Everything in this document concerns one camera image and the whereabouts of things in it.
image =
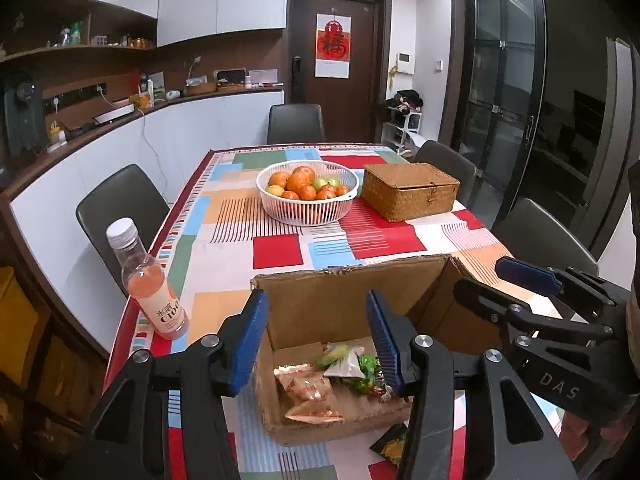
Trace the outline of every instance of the human hand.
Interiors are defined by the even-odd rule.
[[[628,413],[619,423],[610,428],[603,428],[600,431],[603,439],[612,443],[610,454],[606,458],[613,456],[620,446],[622,446],[626,436],[629,434],[629,431],[631,431],[635,419],[635,413]],[[559,440],[564,448],[564,452],[572,462],[578,458],[578,455],[584,451],[589,443],[586,434],[588,427],[589,423],[586,420],[582,420],[572,413],[565,412],[564,418],[562,419],[562,429],[560,430]]]

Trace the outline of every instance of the gray chair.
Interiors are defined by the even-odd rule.
[[[112,174],[78,204],[76,218],[82,230],[126,296],[120,264],[107,240],[107,227],[118,218],[131,218],[149,249],[168,213],[169,206],[156,186],[135,164]]]
[[[458,152],[435,140],[427,140],[412,162],[426,162],[460,181],[458,201],[467,205],[476,180],[476,165]]]
[[[580,240],[529,198],[492,229],[513,256],[539,267],[574,267],[597,276],[598,263]]]
[[[267,144],[324,142],[320,105],[274,105],[269,112]]]

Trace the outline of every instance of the patchwork tablecloth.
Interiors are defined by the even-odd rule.
[[[260,170],[295,159],[327,160],[351,168],[362,182],[364,165],[404,160],[383,146],[264,146],[209,152],[175,203],[152,247],[190,317],[182,338],[169,342],[154,334],[135,300],[129,300],[111,355],[106,384],[129,355],[140,348],[154,355],[184,350],[207,333],[216,333],[227,316],[238,313],[256,274],[368,265],[417,254],[450,253],[482,282],[527,301],[537,314],[559,317],[551,302],[500,280],[495,261],[507,249],[470,211],[456,202],[452,212],[407,222],[387,222],[357,198],[342,220],[300,228],[265,215],[255,188]],[[174,480],[184,479],[180,392],[170,393],[169,445]],[[561,413],[538,399],[553,426]],[[285,448],[262,428],[249,384],[235,399],[224,399],[229,439],[243,479],[383,480],[396,470],[369,450],[383,431],[314,446]],[[451,479],[462,477],[465,399],[456,401]]]

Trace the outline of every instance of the green apple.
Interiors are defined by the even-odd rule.
[[[334,186],[334,187],[338,187],[338,186],[342,185],[342,183],[340,182],[340,179],[338,177],[336,177],[336,176],[333,176],[333,175],[332,176],[328,176],[326,178],[326,181],[329,184],[331,184],[332,186]]]
[[[316,192],[320,191],[322,189],[322,186],[326,186],[328,183],[329,182],[324,178],[317,176],[314,179],[314,187],[316,188]]]

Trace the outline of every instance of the woven tray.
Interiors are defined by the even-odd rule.
[[[390,222],[451,211],[460,186],[431,164],[369,164],[361,197]]]

